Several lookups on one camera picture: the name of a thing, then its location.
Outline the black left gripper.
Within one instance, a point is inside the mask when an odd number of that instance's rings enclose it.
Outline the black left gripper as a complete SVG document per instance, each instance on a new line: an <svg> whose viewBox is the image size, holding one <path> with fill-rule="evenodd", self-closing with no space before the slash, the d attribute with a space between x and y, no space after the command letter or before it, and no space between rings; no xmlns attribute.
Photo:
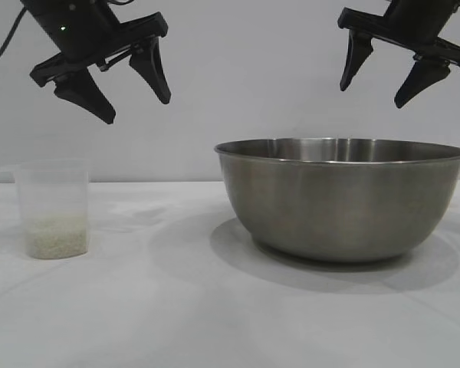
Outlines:
<svg viewBox="0 0 460 368"><path fill-rule="evenodd" d="M159 38L167 35L160 12L121 23L107 1L21 2L60 50L30 73L43 87L54 80L56 97L113 124L116 111L100 91L87 67L107 71L131 55L129 65L148 83L162 104L171 100Z"/></svg>

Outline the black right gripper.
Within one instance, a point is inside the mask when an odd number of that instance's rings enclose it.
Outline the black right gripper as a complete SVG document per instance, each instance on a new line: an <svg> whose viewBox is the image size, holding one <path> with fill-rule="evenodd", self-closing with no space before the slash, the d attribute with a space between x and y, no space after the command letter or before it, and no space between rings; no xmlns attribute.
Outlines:
<svg viewBox="0 0 460 368"><path fill-rule="evenodd" d="M439 37L460 1L391 1L383 15L344 8L337 24L349 32L347 58L340 79L345 91L373 53L372 39L414 51L418 57L397 91L394 104L404 107L412 98L450 74L450 64L460 67L460 46Z"/></svg>

